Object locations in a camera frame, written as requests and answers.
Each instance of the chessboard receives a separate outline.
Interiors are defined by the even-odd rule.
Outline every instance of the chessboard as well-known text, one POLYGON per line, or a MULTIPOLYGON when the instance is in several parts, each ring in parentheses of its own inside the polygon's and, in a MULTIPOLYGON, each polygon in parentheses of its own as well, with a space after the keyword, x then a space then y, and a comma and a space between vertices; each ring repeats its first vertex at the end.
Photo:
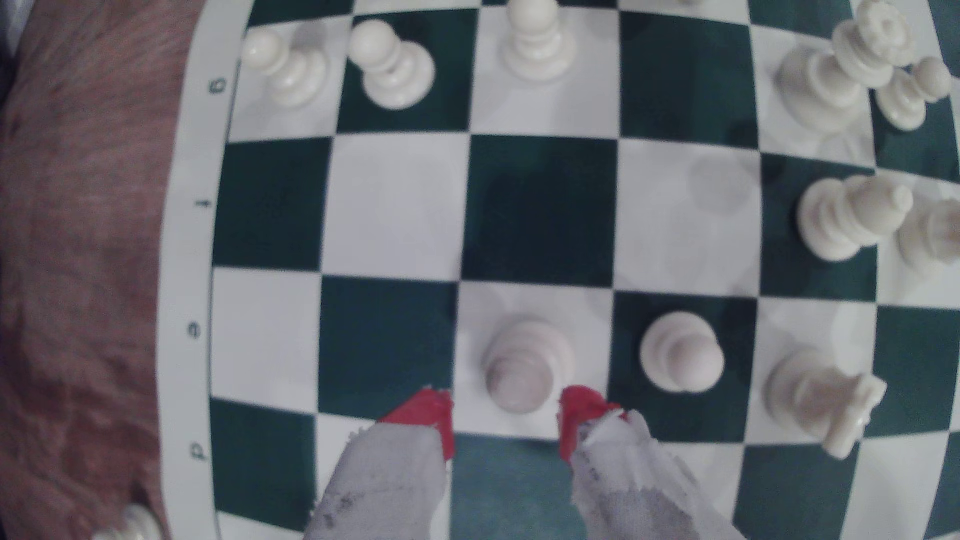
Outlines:
MULTIPOLYGON (((519 319, 572 343, 575 382, 640 411, 753 540, 956 538, 960 267, 895 238, 841 263, 805 248, 804 190, 882 174, 960 198, 960 79, 916 132, 880 114, 817 135, 774 81, 859 0, 561 0, 559 81, 505 69, 505 0, 208 0, 187 66, 161 247, 163 492, 178 540, 295 540, 351 433, 452 389, 455 458, 432 538, 583 539, 556 405, 496 407, 481 361, 519 319), (350 29, 390 23, 436 63, 407 110, 365 95, 350 29), (269 27, 329 59, 285 110, 239 58, 269 27), (716 330, 726 371, 668 394, 637 361, 664 313, 716 330), (763 385, 803 347, 889 384, 836 460, 782 429, 763 385)), ((920 57, 960 75, 954 0, 893 0, 920 57)))

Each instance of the pawn base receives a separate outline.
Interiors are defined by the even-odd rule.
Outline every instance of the pawn base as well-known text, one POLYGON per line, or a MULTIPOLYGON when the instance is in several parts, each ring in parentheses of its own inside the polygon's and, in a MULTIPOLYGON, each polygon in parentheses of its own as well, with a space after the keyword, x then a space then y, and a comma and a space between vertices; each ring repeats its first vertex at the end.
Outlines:
POLYGON ((367 92, 367 97, 388 110, 408 109, 419 103, 426 94, 430 93, 437 74, 433 57, 421 45, 404 41, 400 46, 405 49, 405 54, 410 55, 414 63, 414 73, 406 84, 395 87, 381 86, 377 83, 375 76, 370 73, 365 74, 363 78, 363 89, 367 92))
POLYGON ((833 178, 815 182, 804 193, 797 210, 797 226, 804 244, 813 255, 829 262, 847 260, 860 251, 856 243, 837 234, 827 234, 819 215, 820 207, 833 197, 843 197, 844 190, 843 183, 833 178))
POLYGON ((834 107, 820 100, 807 82, 807 66, 813 51, 795 49, 780 66, 777 84, 783 103, 790 114, 802 125, 825 134, 840 133, 860 116, 856 104, 850 107, 834 107))
POLYGON ((320 51, 303 51, 306 56, 306 73, 303 80, 290 89, 272 89, 270 97, 287 109, 293 109, 305 105, 324 89, 326 84, 326 74, 328 63, 326 56, 320 51))
POLYGON ((797 385, 814 370, 829 368, 823 356, 812 351, 802 351, 782 361, 767 379, 764 403, 767 412, 782 428, 804 431, 797 419, 797 385))
POLYGON ((503 61, 520 79, 532 83, 546 83, 560 78, 577 58, 577 40, 566 29, 561 30, 561 47, 548 59, 533 61, 520 55, 510 38, 503 45, 503 61))
POLYGON ((483 369, 488 371, 495 363, 512 359, 535 359, 543 362, 553 374, 550 395, 555 395, 559 389, 573 383, 576 372, 573 346, 566 336, 546 323, 523 321, 502 332, 487 351, 483 369))
POLYGON ((926 102, 920 102, 918 107, 904 107, 897 99, 897 87, 905 83, 910 76, 898 69, 894 80, 887 86, 876 91, 876 105, 895 128, 902 132, 912 132, 920 128, 926 120, 926 102))
POLYGON ((667 355, 685 337, 703 335, 716 340, 706 321, 693 313, 678 311, 662 316, 650 326, 640 343, 640 367, 657 388, 672 393, 685 392, 667 371, 667 355))

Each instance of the white pawn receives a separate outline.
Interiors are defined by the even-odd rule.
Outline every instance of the white pawn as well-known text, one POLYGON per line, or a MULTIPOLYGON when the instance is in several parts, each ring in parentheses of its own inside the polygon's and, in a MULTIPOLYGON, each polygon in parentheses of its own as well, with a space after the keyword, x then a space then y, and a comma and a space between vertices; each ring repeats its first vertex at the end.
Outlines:
POLYGON ((509 0, 513 33, 503 60, 519 78, 541 83, 566 73, 577 58, 577 41, 560 24, 557 0, 509 0))
POLYGON ((913 208, 913 192, 883 177, 826 178, 804 193, 797 225, 806 247, 828 261, 852 258, 897 231, 913 208))
POLYGON ((280 34, 254 28, 244 39, 243 64, 269 77, 270 97, 280 106, 299 107, 326 83, 327 61, 316 49, 291 49, 280 34))
POLYGON ((833 358, 807 349, 777 366, 767 380, 765 401, 784 429, 811 435, 827 454, 846 459, 886 391, 880 378, 849 376, 833 358))
POLYGON ((487 391, 507 412, 534 412, 554 388, 573 382, 575 362, 573 347, 560 331, 539 321, 523 321, 498 335, 487 352, 487 391))
POLYGON ((894 65, 907 65, 916 45, 903 15, 879 0, 864 0, 856 19, 833 31, 835 54, 796 49, 780 67, 778 84, 793 116, 812 130, 838 133, 863 111, 865 87, 887 84, 894 65))
POLYGON ((900 253, 911 268, 930 278, 960 260, 960 201, 940 201, 907 216, 898 233, 900 253))
POLYGON ((909 75, 898 69, 893 80, 876 91, 876 104, 897 129, 912 132, 926 120, 926 104, 947 97, 951 84, 944 61, 927 57, 914 65, 909 75))
POLYGON ((401 110, 419 103, 436 75, 433 57, 421 45, 400 41, 382 20, 368 20, 353 29, 349 57, 363 70, 363 89, 378 106, 401 110))
POLYGON ((163 529, 153 512, 139 504, 123 510, 123 530, 110 528, 93 534, 93 540, 163 540, 163 529))
POLYGON ((662 316, 643 335, 640 366, 667 392, 706 392, 723 375, 723 350, 704 319, 676 311, 662 316))

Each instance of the board border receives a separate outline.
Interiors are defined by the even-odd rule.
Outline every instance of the board border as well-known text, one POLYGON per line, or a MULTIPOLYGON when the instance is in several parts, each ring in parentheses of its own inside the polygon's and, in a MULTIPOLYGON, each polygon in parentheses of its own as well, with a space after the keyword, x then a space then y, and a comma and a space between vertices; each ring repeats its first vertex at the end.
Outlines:
POLYGON ((207 0, 183 79, 156 308, 160 476, 171 538, 221 537, 210 450, 213 233, 239 73, 236 51, 252 8, 253 0, 207 0))

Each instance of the red fabric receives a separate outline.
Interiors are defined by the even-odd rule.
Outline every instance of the red fabric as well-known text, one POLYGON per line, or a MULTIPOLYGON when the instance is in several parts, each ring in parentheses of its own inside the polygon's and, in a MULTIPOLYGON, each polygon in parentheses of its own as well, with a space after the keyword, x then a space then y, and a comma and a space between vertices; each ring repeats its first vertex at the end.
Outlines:
POLYGON ((568 386, 560 396, 560 457, 567 463, 577 450, 577 428, 589 420, 596 420, 620 405, 609 404, 600 392, 586 386, 568 386))
POLYGON ((436 428, 444 443, 444 458, 450 459, 454 455, 453 400, 447 390, 424 388, 380 422, 436 428))

